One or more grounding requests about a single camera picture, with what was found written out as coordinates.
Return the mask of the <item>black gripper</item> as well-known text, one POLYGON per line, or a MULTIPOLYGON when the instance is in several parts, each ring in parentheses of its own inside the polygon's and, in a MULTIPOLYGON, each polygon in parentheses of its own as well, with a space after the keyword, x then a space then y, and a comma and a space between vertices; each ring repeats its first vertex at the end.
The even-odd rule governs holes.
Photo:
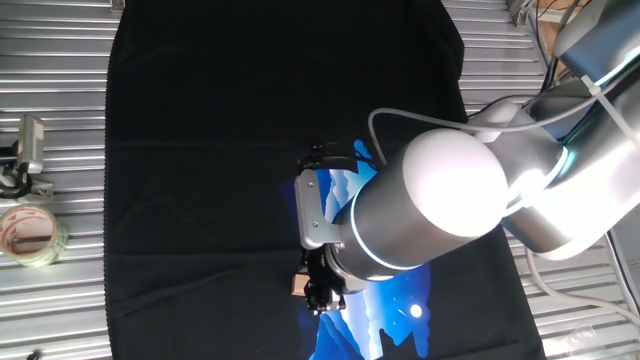
POLYGON ((323 314, 346 308, 346 281, 338 274, 337 265, 327 245, 314 250, 303 249, 301 266, 309 277, 303 288, 309 311, 323 314))

